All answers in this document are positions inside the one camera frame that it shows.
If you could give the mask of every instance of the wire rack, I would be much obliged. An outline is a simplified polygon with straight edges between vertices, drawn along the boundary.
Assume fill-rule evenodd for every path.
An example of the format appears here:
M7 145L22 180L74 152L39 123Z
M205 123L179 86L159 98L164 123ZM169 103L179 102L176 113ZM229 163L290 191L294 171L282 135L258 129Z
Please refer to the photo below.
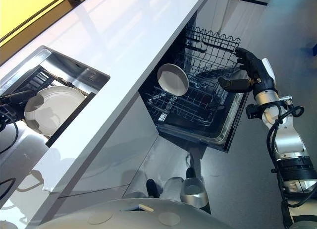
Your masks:
M185 51L179 53L171 63L185 71L189 90L177 97L157 85L146 92L145 102L151 116L159 120L173 113L197 124L210 126L215 113L223 108L227 96L218 78L230 78L239 71L234 52L240 39L199 27L188 27L184 33Z

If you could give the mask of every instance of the dish rack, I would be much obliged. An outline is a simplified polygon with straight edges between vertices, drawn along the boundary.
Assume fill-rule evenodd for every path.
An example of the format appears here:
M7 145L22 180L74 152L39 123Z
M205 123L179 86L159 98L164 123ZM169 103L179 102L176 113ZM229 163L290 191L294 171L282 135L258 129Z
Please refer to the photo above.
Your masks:
M44 69L42 66L39 66L37 70L29 76L15 91L14 93L26 91L26 90L35 90L39 92L42 89L52 87L52 86L67 86L72 87L81 92L83 95L88 96L88 93L77 88L71 82L62 79Z
M187 27L183 35L186 40L183 51L171 63L187 74L187 93L175 96L161 89L156 80L154 87L145 91L144 102L156 121L164 121L172 113L198 125L210 126L215 113L224 108L228 94L220 87L218 78L231 78L240 70L234 55L240 39L199 27Z

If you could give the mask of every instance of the white cabinet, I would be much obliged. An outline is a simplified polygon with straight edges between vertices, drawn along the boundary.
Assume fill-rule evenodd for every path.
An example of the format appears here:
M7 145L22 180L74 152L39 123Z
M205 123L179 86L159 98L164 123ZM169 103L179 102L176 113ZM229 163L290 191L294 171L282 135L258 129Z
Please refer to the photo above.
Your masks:
M138 96L70 195L128 185L157 136L156 127Z
M196 26L219 32L230 0L206 0L197 11Z

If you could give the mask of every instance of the black wire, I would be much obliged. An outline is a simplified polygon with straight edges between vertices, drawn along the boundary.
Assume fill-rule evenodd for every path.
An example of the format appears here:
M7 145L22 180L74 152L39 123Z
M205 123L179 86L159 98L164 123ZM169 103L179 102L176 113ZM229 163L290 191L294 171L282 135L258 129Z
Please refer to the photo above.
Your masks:
M3 199L6 196L6 194L10 191L10 189L12 188L12 186L15 183L15 180L16 180L15 178L9 178L9 179L7 179L7 180L5 180L3 182L0 182L0 185L2 185L4 183L7 183L7 182L11 181L11 184L9 185L9 187L5 190L5 192L2 195L0 195L0 200Z
M14 125L14 128L15 128L15 132L16 132L13 142L7 148L5 148L3 151L0 151L0 155L1 155L3 152L7 151L8 149L10 149L11 146L14 145L14 143L18 139L19 129L18 129L18 126L15 123L15 120L13 120L13 118L10 115L8 115L8 114L6 114L4 112L1 112L1 111L0 111L0 115L4 115L4 116L6 116L8 119L10 119L12 121L12 123Z
M274 143L275 143L275 138L276 138L276 134L278 131L278 126L283 123L283 119L292 113L295 113L295 117L301 116L304 113L304 107L296 106L296 107L292 108L291 110L285 112L284 114L281 114L281 107L278 103L272 103L271 105L268 106L268 108L272 107L272 106L278 107L278 118L275 120L275 123L272 125L272 127L268 131L267 138L266 138L266 146L267 146L267 150L269 152L269 155L273 161L275 170L277 172L277 181L278 181L279 190L281 192L282 200L287 204L288 207L297 208L297 207L302 206L304 203L306 203L307 200L309 200L312 197L312 195L317 192L317 183L314 184L315 185L314 189L310 193L308 193L307 196L305 198L303 198L300 202L298 202L296 204L289 204L287 202L285 194L284 194L282 175L281 175L281 172L279 170L276 159L274 157Z

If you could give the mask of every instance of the kitchen sink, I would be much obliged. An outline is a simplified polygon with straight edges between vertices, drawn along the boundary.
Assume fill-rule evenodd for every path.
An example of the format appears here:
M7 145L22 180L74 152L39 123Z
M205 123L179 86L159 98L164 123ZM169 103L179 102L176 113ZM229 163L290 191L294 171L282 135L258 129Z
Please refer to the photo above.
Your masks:
M82 104L51 137L31 130L23 120L17 122L19 129L17 141L0 157L0 181L11 177L16 178L15 186L6 197L29 174L47 149L109 79L110 76L100 71L41 46L0 80L0 96L26 90L40 91L50 86L62 85L73 87L86 96ZM22 109L24 109L26 102L19 104ZM8 124L0 133L0 151L13 141L14 136L15 128L13 124ZM5 187L0 188L0 194L4 190Z

